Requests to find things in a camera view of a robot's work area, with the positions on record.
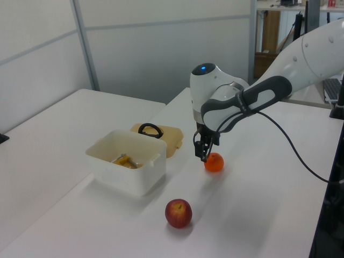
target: table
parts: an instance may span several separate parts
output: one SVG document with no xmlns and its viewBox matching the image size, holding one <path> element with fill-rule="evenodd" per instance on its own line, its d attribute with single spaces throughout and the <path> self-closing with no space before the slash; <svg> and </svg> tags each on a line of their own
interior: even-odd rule
<svg viewBox="0 0 344 258">
<path fill-rule="evenodd" d="M 8 132 L 0 145 L 0 250 L 91 173 L 84 152 L 95 140 L 163 107 L 83 89 Z"/>
<path fill-rule="evenodd" d="M 328 178 L 343 121 L 329 118 L 327 109 L 283 102 L 263 112 Z M 275 125 L 257 114 L 222 134 L 213 151 L 224 157 L 224 171 L 210 174 L 194 156 L 189 88 L 150 122 L 184 133 L 151 194 L 134 198 L 90 174 L 0 257 L 308 257 L 327 185 L 300 164 Z M 164 217 L 174 198 L 193 210 L 181 230 Z"/>
</svg>

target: apple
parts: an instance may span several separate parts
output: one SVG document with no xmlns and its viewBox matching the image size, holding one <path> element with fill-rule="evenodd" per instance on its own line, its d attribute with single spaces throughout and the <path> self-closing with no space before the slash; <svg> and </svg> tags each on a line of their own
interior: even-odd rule
<svg viewBox="0 0 344 258">
<path fill-rule="evenodd" d="M 190 204 L 183 199 L 171 200 L 165 208 L 167 222 L 175 228 L 186 227 L 192 218 Z"/>
</svg>

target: orange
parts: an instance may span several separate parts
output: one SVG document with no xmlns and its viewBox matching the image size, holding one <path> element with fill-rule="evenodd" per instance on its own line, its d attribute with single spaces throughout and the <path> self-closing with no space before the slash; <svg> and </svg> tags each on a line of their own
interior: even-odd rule
<svg viewBox="0 0 344 258">
<path fill-rule="evenodd" d="M 206 162 L 204 162 L 205 169 L 210 172 L 218 172 L 224 167 L 224 159 L 216 152 L 210 153 Z"/>
</svg>

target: yellow lid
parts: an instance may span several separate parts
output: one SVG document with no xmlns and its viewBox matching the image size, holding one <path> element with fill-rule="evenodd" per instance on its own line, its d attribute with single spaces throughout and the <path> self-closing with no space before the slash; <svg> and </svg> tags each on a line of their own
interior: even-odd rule
<svg viewBox="0 0 344 258">
<path fill-rule="evenodd" d="M 142 133 L 151 137 L 158 138 L 166 142 L 166 157 L 172 157 L 176 149 L 182 145 L 184 135 L 179 128 L 153 125 L 153 124 L 135 124 L 130 131 Z"/>
</svg>

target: white plastic box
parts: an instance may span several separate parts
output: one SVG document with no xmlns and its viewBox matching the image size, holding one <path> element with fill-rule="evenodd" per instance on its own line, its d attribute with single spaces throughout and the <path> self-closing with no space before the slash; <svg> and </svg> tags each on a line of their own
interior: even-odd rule
<svg viewBox="0 0 344 258">
<path fill-rule="evenodd" d="M 126 168 L 111 161 L 126 154 L 142 164 Z M 96 180 L 137 196 L 145 195 L 166 173 L 166 143 L 146 135 L 114 130 L 86 150 Z"/>
</svg>

